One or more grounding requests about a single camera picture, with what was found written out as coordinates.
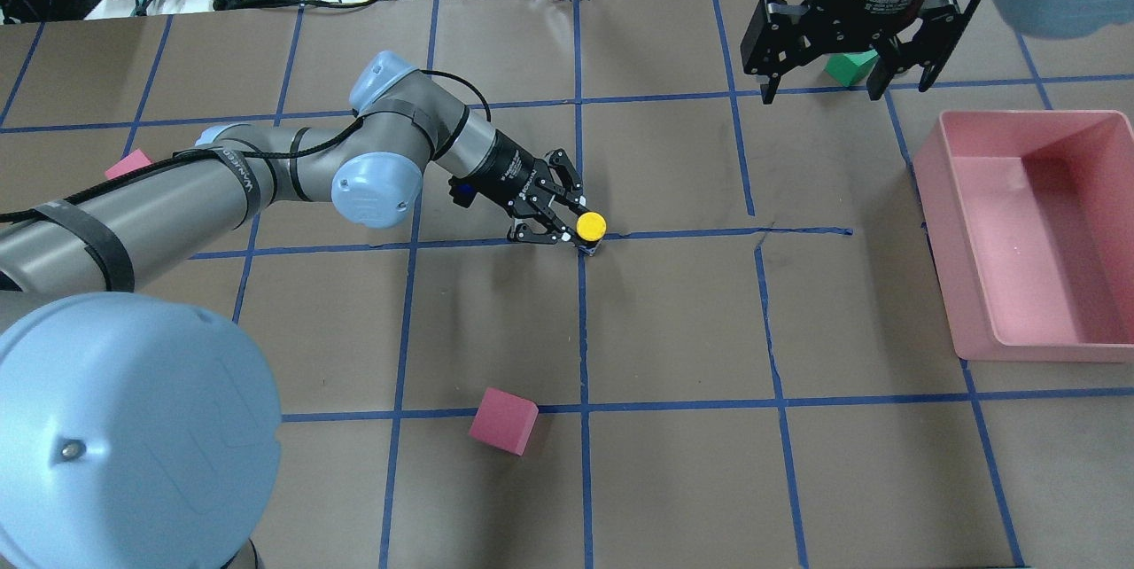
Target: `black strap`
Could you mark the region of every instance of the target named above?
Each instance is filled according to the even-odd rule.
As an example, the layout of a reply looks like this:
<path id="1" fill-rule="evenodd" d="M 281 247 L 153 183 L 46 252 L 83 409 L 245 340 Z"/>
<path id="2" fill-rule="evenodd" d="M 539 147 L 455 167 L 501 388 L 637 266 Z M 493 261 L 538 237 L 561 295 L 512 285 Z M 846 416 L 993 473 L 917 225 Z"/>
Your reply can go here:
<path id="1" fill-rule="evenodd" d="M 310 129 L 299 128 L 296 130 L 295 137 L 291 137 L 291 148 L 288 148 L 288 153 L 295 154 L 299 152 L 299 142 L 303 141 L 303 136 Z M 299 201 L 311 201 L 311 197 L 307 197 L 307 193 L 304 193 L 303 186 L 299 185 L 299 160 L 288 160 L 287 170 L 291 175 L 291 189 L 295 190 L 295 196 L 299 197 Z"/>
<path id="2" fill-rule="evenodd" d="M 85 210 L 67 201 L 49 201 L 36 205 L 36 213 L 86 243 L 86 254 L 94 258 L 109 291 L 134 291 L 134 262 L 113 230 Z"/>
<path id="3" fill-rule="evenodd" d="M 248 219 L 260 211 L 260 181 L 256 181 L 256 173 L 252 172 L 252 167 L 244 160 L 244 153 L 239 152 L 239 150 L 222 148 L 222 146 L 221 148 L 194 150 L 213 154 L 230 170 L 232 177 L 236 177 L 236 181 L 240 181 L 240 186 L 244 188 L 244 218 L 240 219 L 240 222 L 236 227 L 244 226 Z"/>
<path id="4" fill-rule="evenodd" d="M 438 144 L 437 144 L 437 126 L 433 125 L 433 118 L 429 116 L 429 112 L 416 108 L 413 103 L 405 100 L 395 100 L 395 97 L 384 97 L 384 100 L 375 101 L 371 108 L 366 109 L 363 117 L 376 116 L 380 112 L 393 112 L 395 116 L 401 116 L 408 118 L 413 122 L 415 128 L 421 130 L 425 141 L 429 141 L 429 156 L 430 160 L 434 160 Z"/>
<path id="5" fill-rule="evenodd" d="M 457 136 L 460 134 L 460 130 L 465 129 L 465 125 L 468 124 L 468 113 L 469 112 L 471 112 L 471 110 L 466 105 L 465 112 L 460 113 L 460 120 L 457 121 L 456 128 L 452 129 L 452 133 L 449 133 L 448 141 L 446 141 L 445 144 L 441 144 L 441 148 L 437 150 L 437 154 L 433 154 L 433 158 L 432 158 L 431 161 L 438 161 L 438 160 L 440 160 L 441 156 L 445 156 L 446 152 L 449 152 L 449 148 L 452 148 L 452 145 L 456 144 L 456 142 L 457 142 Z"/>

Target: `plastic container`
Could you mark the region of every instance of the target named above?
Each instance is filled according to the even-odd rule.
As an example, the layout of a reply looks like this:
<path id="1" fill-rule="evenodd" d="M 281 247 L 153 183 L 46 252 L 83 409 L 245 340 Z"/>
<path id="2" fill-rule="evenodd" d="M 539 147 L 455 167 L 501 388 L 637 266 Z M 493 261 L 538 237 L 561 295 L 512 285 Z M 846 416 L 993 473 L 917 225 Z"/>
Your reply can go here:
<path id="1" fill-rule="evenodd" d="M 1122 112 L 942 112 L 914 158 L 963 359 L 1134 362 Z"/>

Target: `red foam cube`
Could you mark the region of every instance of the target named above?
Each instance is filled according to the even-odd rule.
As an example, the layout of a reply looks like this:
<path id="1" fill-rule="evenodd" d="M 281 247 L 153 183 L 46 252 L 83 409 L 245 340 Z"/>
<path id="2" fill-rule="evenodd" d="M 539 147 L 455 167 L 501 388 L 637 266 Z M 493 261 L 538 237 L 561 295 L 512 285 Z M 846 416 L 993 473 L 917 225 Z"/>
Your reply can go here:
<path id="1" fill-rule="evenodd" d="M 493 448 L 523 456 L 539 413 L 540 408 L 531 400 L 488 388 L 468 435 Z"/>
<path id="2" fill-rule="evenodd" d="M 145 152 L 135 150 L 135 152 L 130 152 L 126 156 L 122 156 L 121 161 L 118 161 L 117 164 L 109 167 L 107 172 L 102 172 L 102 175 L 105 175 L 108 180 L 115 180 L 115 178 L 121 177 L 126 172 L 145 169 L 145 167 L 150 164 L 153 164 L 153 161 L 150 161 L 150 158 L 145 156 Z"/>

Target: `grid square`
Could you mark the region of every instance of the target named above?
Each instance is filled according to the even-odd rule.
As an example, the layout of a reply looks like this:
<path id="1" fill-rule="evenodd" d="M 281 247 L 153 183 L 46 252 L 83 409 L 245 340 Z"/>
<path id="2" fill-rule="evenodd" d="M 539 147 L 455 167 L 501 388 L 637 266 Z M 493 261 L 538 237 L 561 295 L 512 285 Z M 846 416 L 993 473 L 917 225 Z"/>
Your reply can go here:
<path id="1" fill-rule="evenodd" d="M 1128 566 L 1134 399 L 990 400 L 983 410 L 1024 559 Z"/>
<path id="2" fill-rule="evenodd" d="M 1034 84 L 1009 87 L 937 87 L 924 93 L 895 90 L 890 96 L 911 160 L 925 143 L 942 110 L 1043 110 L 1043 100 Z"/>
<path id="3" fill-rule="evenodd" d="M 189 303 L 229 319 L 240 287 L 244 258 L 204 258 L 177 263 L 168 273 L 138 289 L 163 302 Z"/>
<path id="4" fill-rule="evenodd" d="M 305 9 L 285 108 L 288 112 L 350 108 L 350 88 L 380 51 L 397 52 L 425 68 L 432 7 L 424 0 L 391 0 L 352 12 Z"/>
<path id="5" fill-rule="evenodd" d="M 583 108 L 583 178 L 611 232 L 754 226 L 728 100 Z"/>
<path id="6" fill-rule="evenodd" d="M 920 227 L 772 235 L 769 322 L 788 398 L 964 392 Z"/>
<path id="7" fill-rule="evenodd" d="M 138 128 L 134 134 L 134 145 L 130 150 L 145 152 L 151 160 L 169 160 L 179 150 L 193 148 L 202 130 L 209 128 L 209 124 L 183 124 L 177 126 L 145 126 Z M 248 227 L 240 226 L 238 229 L 228 230 L 215 241 L 201 247 L 201 253 L 227 253 L 227 250 L 246 250 L 248 247 Z M 231 306 L 225 315 L 232 314 Z"/>
<path id="8" fill-rule="evenodd" d="M 583 96 L 728 90 L 712 0 L 587 0 L 579 15 Z"/>
<path id="9" fill-rule="evenodd" d="M 860 227 L 896 211 L 921 221 L 886 104 L 865 93 L 739 97 L 762 226 Z"/>
<path id="10" fill-rule="evenodd" d="M 1009 567 L 968 404 L 790 408 L 811 566 Z"/>
<path id="11" fill-rule="evenodd" d="M 284 413 L 393 407 L 405 250 L 253 262 L 240 326 L 268 356 Z"/>
<path id="12" fill-rule="evenodd" d="M 573 105 L 548 105 L 547 108 L 506 108 L 492 112 L 496 128 L 510 136 L 534 156 L 543 156 L 555 148 L 564 148 L 575 161 L 575 110 Z M 418 232 L 422 241 L 450 241 L 457 238 L 502 238 L 508 232 L 511 219 L 489 201 L 479 196 L 468 210 L 455 205 L 449 197 L 449 172 L 438 164 L 425 168 L 422 188 L 422 221 Z M 603 209 L 602 203 L 592 203 Z M 574 218 L 567 209 L 559 206 L 560 218 L 574 226 Z"/>
<path id="13" fill-rule="evenodd" d="M 295 22 L 295 10 L 179 16 L 166 41 L 143 117 L 271 116 L 279 102 Z M 251 31 L 255 39 L 239 37 Z"/>
<path id="14" fill-rule="evenodd" d="M 587 261 L 591 402 L 771 398 L 758 241 L 608 241 Z"/>
<path id="15" fill-rule="evenodd" d="M 0 134 L 0 213 L 27 210 L 107 180 L 126 128 Z"/>
<path id="16" fill-rule="evenodd" d="M 17 24 L 0 28 L 0 116 L 39 29 L 39 24 Z"/>
<path id="17" fill-rule="evenodd" d="M 526 245 L 418 250 L 405 407 L 476 407 L 486 388 L 577 404 L 575 257 Z"/>
<path id="18" fill-rule="evenodd" d="M 592 413 L 595 568 L 796 567 L 779 441 L 773 408 Z"/>
<path id="19" fill-rule="evenodd" d="M 1134 120 L 1134 79 L 1088 82 L 1088 84 L 1044 84 L 1052 108 L 1057 110 L 1122 110 Z"/>
<path id="20" fill-rule="evenodd" d="M 403 421 L 390 569 L 583 566 L 578 416 L 542 416 L 523 457 L 471 418 Z"/>
<path id="21" fill-rule="evenodd" d="M 279 476 L 252 541 L 272 569 L 376 564 L 389 421 L 287 423 Z"/>
<path id="22" fill-rule="evenodd" d="M 1134 24 L 1111 24 L 1074 40 L 1024 41 L 1041 77 L 1134 74 Z"/>
<path id="23" fill-rule="evenodd" d="M 48 24 L 3 125 L 133 121 L 164 28 L 164 17 Z"/>
<path id="24" fill-rule="evenodd" d="M 321 117 L 316 120 L 282 120 L 280 126 L 331 128 L 337 131 L 347 128 L 350 121 L 350 117 Z M 304 142 L 306 146 L 322 144 L 323 141 L 304 138 Z M 390 229 L 374 230 L 348 221 L 329 202 L 277 201 L 260 214 L 256 247 L 381 246 L 409 241 L 412 230 L 412 214 Z"/>
<path id="25" fill-rule="evenodd" d="M 433 68 L 475 84 L 491 102 L 575 96 L 572 5 L 550 0 L 440 0 Z M 463 85 L 438 79 L 467 103 Z"/>

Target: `light blue joint cap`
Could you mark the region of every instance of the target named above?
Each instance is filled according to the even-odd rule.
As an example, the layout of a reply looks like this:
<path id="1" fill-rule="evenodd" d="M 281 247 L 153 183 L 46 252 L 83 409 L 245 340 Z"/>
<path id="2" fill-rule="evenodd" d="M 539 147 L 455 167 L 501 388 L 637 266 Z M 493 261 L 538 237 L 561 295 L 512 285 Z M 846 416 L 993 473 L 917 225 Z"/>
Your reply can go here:
<path id="1" fill-rule="evenodd" d="M 393 51 L 379 52 L 370 60 L 362 75 L 358 75 L 355 87 L 350 88 L 350 107 L 357 112 L 363 112 L 363 109 L 378 101 L 378 97 L 388 92 L 393 84 L 400 82 L 401 77 L 416 69 L 416 66 L 401 59 Z"/>
<path id="2" fill-rule="evenodd" d="M 221 567 L 279 466 L 279 394 L 252 339 L 125 291 L 0 333 L 0 554 L 26 569 Z"/>
<path id="3" fill-rule="evenodd" d="M 247 126 L 247 125 L 249 124 L 244 124 L 244 121 L 242 121 L 242 124 L 222 124 L 219 126 L 209 126 L 209 128 L 204 129 L 201 136 L 197 137 L 197 142 L 194 144 L 194 146 L 200 147 L 202 145 L 211 145 L 212 142 L 217 141 L 217 138 L 220 137 L 220 134 L 222 134 L 227 129 L 230 129 L 232 126 Z"/>
<path id="4" fill-rule="evenodd" d="M 331 202 L 347 218 L 372 229 L 405 221 L 422 190 L 422 170 L 393 152 L 369 152 L 335 173 Z"/>

